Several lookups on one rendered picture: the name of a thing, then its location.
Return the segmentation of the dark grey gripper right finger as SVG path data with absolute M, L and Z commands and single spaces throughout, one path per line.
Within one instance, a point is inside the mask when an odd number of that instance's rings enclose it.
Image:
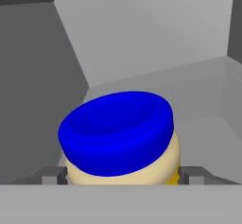
M 237 185 L 237 182 L 213 175 L 202 166 L 181 166 L 178 173 L 179 184 Z

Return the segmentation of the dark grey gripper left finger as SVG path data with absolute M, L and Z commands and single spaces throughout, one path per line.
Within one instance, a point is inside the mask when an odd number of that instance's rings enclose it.
M 67 184 L 67 168 L 65 166 L 46 166 L 34 175 L 12 181 L 11 184 Z

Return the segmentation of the blue-lidded cream mayonnaise jar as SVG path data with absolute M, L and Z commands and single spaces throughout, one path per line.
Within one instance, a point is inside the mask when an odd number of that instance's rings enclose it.
M 68 178 L 76 185 L 176 184 L 181 144 L 161 96 L 121 92 L 90 100 L 60 124 Z

